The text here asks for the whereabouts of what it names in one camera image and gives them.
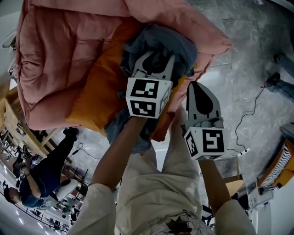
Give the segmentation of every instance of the forearm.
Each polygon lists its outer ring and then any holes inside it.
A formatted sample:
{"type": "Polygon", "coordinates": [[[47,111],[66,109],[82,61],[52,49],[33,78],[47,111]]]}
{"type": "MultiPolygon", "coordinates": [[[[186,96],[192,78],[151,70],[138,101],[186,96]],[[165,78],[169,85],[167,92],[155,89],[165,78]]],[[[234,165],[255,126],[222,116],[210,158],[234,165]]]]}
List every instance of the forearm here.
{"type": "Polygon", "coordinates": [[[135,146],[147,118],[132,117],[117,139],[106,151],[93,175],[92,183],[102,184],[114,190],[123,176],[132,149],[135,146]]]}
{"type": "Polygon", "coordinates": [[[231,199],[230,194],[215,162],[198,162],[202,171],[208,201],[215,215],[220,207],[231,199]]]}
{"type": "Polygon", "coordinates": [[[40,189],[36,183],[36,181],[33,179],[33,177],[31,175],[28,175],[27,176],[27,180],[28,180],[28,183],[29,183],[29,187],[32,191],[32,194],[35,198],[40,198],[41,197],[41,192],[40,192],[40,189]]]}

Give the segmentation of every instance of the clothing pile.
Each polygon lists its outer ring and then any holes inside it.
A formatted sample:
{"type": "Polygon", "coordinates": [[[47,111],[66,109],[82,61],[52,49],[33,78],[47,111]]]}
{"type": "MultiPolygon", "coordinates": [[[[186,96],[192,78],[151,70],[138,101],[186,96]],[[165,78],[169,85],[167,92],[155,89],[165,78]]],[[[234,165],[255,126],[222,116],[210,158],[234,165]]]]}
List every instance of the clothing pile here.
{"type": "MultiPolygon", "coordinates": [[[[188,60],[176,61],[178,85],[152,133],[162,141],[190,81],[199,79],[231,41],[184,0],[24,0],[15,74],[28,126],[44,130],[82,125],[105,135],[104,126],[126,107],[118,93],[126,90],[132,61],[152,47],[149,42],[160,44],[147,32],[158,25],[198,50],[196,61],[190,53],[185,55],[188,60]]],[[[168,46],[164,43],[160,52],[166,53],[168,46]]]]}

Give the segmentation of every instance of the white sleeve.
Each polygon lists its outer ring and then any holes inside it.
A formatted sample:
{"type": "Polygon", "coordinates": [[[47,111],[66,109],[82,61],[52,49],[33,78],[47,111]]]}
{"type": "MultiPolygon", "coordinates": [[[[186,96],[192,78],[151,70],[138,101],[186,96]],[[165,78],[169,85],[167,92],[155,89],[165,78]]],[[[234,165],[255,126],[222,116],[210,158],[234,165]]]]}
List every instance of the white sleeve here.
{"type": "Polygon", "coordinates": [[[110,188],[101,184],[88,189],[81,212],[67,235],[114,235],[116,207],[110,188]]]}
{"type": "Polygon", "coordinates": [[[227,201],[215,215],[216,235],[256,235],[247,214],[238,201],[227,201]]]}

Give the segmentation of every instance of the striped fabric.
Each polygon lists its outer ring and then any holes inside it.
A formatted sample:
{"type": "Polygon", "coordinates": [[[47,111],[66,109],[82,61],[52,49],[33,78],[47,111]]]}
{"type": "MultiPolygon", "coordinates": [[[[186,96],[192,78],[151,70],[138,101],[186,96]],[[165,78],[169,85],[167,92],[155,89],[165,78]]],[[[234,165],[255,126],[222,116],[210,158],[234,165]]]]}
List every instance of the striped fabric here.
{"type": "Polygon", "coordinates": [[[266,179],[261,184],[261,187],[270,186],[275,180],[278,178],[280,173],[283,171],[284,167],[287,165],[291,158],[291,153],[286,145],[283,145],[283,152],[280,156],[279,161],[277,162],[276,166],[273,168],[271,173],[266,177],[266,179]]]}

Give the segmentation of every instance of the person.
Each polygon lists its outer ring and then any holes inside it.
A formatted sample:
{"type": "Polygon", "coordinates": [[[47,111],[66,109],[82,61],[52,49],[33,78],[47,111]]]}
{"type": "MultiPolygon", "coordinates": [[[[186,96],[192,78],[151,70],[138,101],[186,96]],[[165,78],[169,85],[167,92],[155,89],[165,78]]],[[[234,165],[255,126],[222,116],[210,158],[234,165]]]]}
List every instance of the person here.
{"type": "Polygon", "coordinates": [[[187,120],[183,107],[170,126],[170,143],[162,171],[154,148],[131,154],[146,118],[131,117],[98,163],[92,185],[77,221],[68,235],[211,235],[201,221],[199,198],[201,167],[217,235],[253,235],[255,229],[238,201],[231,200],[214,161],[191,160],[182,137],[187,120]],[[117,206],[112,191],[122,179],[117,206]]]}
{"type": "MultiPolygon", "coordinates": [[[[286,72],[294,78],[294,62],[286,57],[283,53],[276,54],[273,57],[274,61],[278,63],[286,72]]],[[[280,93],[288,100],[294,102],[294,84],[287,83],[280,79],[279,73],[274,73],[266,81],[266,88],[272,93],[280,93]]]]}
{"type": "Polygon", "coordinates": [[[63,133],[65,138],[34,168],[30,168],[30,161],[27,158],[26,167],[22,169],[25,178],[21,181],[19,191],[12,187],[4,189],[4,197],[8,202],[22,203],[25,207],[40,207],[44,203],[44,198],[59,187],[64,161],[73,148],[79,131],[77,128],[69,128],[63,133]]]}

